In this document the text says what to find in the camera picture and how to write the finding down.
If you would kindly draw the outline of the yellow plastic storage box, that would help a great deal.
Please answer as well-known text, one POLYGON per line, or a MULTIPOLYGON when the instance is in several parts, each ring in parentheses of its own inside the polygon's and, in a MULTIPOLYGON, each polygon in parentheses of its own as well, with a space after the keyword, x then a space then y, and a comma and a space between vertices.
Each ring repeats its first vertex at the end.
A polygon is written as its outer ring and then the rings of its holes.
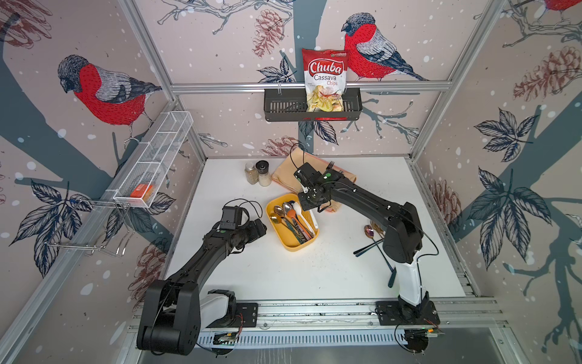
POLYGON ((305 211, 296 194, 286 194, 268 203, 265 208, 283 247, 296 252, 315 242, 318 223, 311 211, 305 211))

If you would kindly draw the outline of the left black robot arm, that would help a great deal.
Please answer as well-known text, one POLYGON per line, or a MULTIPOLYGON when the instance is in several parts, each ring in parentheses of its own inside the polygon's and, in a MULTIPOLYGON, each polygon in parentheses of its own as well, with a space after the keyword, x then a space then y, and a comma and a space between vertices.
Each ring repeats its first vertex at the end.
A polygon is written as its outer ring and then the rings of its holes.
POLYGON ((202 314, 200 291, 222 261, 266 235, 267 227, 259 218, 243 221, 244 216, 249 216, 245 208, 225 206, 221 220, 203 237, 194 256, 169 278, 151 283, 139 323, 138 349, 186 356, 208 325, 236 322, 236 296, 232 291, 209 292, 206 303, 215 308, 214 313, 207 309, 207 315, 202 314))

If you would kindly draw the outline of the gold metal spoon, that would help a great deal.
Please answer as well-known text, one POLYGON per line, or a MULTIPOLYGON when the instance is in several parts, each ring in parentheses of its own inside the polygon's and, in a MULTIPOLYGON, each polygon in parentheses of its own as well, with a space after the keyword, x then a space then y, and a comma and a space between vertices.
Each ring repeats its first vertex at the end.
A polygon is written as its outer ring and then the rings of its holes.
POLYGON ((290 232, 294 236, 294 238, 297 240, 299 244, 302 243, 300 236, 293 230, 293 228, 289 227, 286 223, 283 223, 283 220, 279 215, 277 215, 276 213, 271 213, 269 217, 273 223, 280 224, 283 228, 288 230, 288 232, 290 232))

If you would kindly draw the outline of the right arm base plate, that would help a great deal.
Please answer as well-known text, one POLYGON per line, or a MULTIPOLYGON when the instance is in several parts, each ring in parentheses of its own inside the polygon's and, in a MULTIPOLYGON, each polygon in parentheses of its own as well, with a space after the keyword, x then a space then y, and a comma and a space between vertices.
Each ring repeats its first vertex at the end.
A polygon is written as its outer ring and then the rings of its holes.
POLYGON ((374 312, 381 326, 438 326, 441 323, 435 304, 427 298, 418 306, 412 306, 400 299, 377 301, 374 312))

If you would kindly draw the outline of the rainbow iridescent spoon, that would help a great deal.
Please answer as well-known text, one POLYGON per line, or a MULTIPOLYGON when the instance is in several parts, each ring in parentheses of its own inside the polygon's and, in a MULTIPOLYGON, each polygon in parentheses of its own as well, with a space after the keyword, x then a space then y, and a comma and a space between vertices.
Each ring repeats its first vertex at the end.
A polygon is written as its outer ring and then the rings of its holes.
POLYGON ((388 265, 390 271, 392 273, 395 272, 394 267, 392 267, 392 265, 390 264, 390 262, 388 261, 388 259, 386 258, 386 256, 384 255, 383 251, 381 250, 381 248, 379 247, 379 243, 374 239, 374 229, 371 225, 367 224, 364 227, 364 232, 365 232, 365 236, 369 239, 371 239, 374 243, 374 246, 377 248, 377 250, 380 252, 380 256, 383 258, 383 260, 386 262, 386 264, 388 265))

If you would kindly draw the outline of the purple metal spoon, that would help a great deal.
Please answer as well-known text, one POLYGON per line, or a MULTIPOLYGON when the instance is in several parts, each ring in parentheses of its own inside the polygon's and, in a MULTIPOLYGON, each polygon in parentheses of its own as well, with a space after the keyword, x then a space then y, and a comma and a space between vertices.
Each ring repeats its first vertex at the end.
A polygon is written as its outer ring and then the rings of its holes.
POLYGON ((286 217, 289 218, 294 224, 295 226, 298 227, 298 229, 302 232, 302 234, 304 235, 305 239, 307 241, 309 241, 311 239, 311 235, 309 234, 309 232, 306 230, 306 228, 299 222, 297 216, 296 216, 296 212, 293 209, 292 205, 288 202, 285 202, 283 204, 283 210, 286 214, 286 217))

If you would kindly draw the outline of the white plastic spoon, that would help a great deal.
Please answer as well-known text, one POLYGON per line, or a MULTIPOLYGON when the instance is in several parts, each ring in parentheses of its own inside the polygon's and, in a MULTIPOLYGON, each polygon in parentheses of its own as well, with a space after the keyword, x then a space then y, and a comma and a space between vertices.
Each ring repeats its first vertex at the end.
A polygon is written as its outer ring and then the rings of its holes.
POLYGON ((298 202, 293 202, 292 205, 293 205, 293 209, 296 211, 296 214, 298 215, 298 217, 300 218, 300 220, 307 227, 307 229, 311 233, 311 235, 314 236, 315 235, 315 229, 312 227, 312 225, 309 222, 309 220, 303 215, 303 209, 300 206, 300 204, 298 202))

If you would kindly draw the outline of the orange plastic spoon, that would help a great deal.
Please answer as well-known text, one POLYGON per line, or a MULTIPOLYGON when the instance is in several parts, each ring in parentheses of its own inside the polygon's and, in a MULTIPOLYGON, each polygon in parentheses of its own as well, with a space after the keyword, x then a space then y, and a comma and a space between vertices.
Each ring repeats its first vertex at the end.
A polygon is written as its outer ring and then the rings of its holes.
POLYGON ((310 241, 313 238, 309 230, 298 220, 295 211, 288 211, 286 216, 290 218, 295 224, 297 224, 301 232, 305 235, 307 241, 310 241))

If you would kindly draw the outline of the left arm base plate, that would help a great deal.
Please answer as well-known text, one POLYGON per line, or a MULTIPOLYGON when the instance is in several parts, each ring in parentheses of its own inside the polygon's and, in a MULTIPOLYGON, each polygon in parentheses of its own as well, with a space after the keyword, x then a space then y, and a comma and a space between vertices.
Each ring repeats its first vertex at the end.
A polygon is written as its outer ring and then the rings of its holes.
POLYGON ((257 303, 236 303, 234 306, 222 301, 202 303, 201 329, 254 328, 257 325, 258 311, 257 303))

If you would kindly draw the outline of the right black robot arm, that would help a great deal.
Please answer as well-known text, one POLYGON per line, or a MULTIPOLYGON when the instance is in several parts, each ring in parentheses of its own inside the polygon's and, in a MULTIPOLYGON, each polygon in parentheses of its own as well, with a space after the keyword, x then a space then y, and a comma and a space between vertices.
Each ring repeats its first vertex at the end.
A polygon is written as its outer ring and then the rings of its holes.
POLYGON ((303 188, 298 194, 303 210, 316 208, 322 211, 328 203, 335 201, 380 226, 384 232, 382 249, 396 264, 402 315, 419 317, 428 298, 418 267, 424 232, 416 207, 411 203, 400 205, 374 195, 333 168, 319 172, 305 163, 297 168, 294 177, 303 188))

